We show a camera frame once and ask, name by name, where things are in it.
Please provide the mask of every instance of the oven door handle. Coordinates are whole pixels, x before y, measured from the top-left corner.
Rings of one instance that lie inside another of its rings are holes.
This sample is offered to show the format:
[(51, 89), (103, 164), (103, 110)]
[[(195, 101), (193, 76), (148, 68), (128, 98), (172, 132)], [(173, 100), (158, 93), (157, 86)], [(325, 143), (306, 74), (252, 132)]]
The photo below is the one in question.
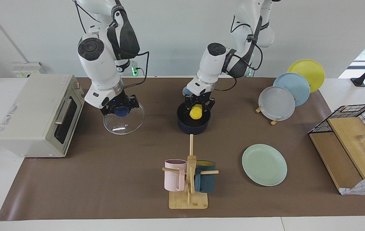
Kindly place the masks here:
[(64, 122), (72, 101), (73, 100), (69, 98), (64, 102), (64, 104), (62, 105), (61, 111), (59, 112), (59, 115), (54, 122), (55, 124), (61, 125)]

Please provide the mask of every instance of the pink mug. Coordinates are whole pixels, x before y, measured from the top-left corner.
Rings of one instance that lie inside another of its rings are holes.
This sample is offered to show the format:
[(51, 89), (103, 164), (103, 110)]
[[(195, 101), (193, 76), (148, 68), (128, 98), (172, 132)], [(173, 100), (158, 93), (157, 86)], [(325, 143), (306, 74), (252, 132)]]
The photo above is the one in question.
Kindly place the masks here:
[(185, 170), (187, 161), (183, 159), (168, 159), (165, 161), (166, 168), (178, 169), (178, 173), (165, 171), (164, 188), (171, 192), (180, 192), (185, 189)]

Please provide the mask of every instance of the yellow plate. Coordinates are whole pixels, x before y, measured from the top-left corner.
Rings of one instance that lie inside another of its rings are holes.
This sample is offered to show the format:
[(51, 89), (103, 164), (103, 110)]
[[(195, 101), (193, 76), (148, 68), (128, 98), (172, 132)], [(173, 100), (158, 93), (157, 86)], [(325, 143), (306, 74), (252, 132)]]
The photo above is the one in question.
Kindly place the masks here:
[(288, 72), (302, 75), (308, 81), (311, 93), (318, 90), (325, 80), (325, 71), (322, 66), (310, 59), (296, 61), (289, 67)]

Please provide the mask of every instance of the light green plate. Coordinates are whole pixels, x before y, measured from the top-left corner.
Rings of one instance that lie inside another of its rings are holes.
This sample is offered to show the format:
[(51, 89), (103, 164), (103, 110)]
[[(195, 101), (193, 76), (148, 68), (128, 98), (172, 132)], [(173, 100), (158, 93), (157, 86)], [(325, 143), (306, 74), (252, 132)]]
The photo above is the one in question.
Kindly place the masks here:
[(263, 186), (281, 183), (288, 172), (284, 157), (266, 144), (254, 144), (242, 155), (242, 167), (251, 180)]

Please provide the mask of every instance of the green light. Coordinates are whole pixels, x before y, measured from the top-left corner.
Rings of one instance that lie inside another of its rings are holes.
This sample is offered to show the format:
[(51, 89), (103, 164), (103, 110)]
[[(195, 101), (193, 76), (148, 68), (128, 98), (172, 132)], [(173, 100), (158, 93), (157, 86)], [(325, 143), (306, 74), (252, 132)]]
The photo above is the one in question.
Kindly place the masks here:
[(138, 70), (135, 67), (132, 67), (132, 74), (134, 76), (137, 76), (138, 75)]

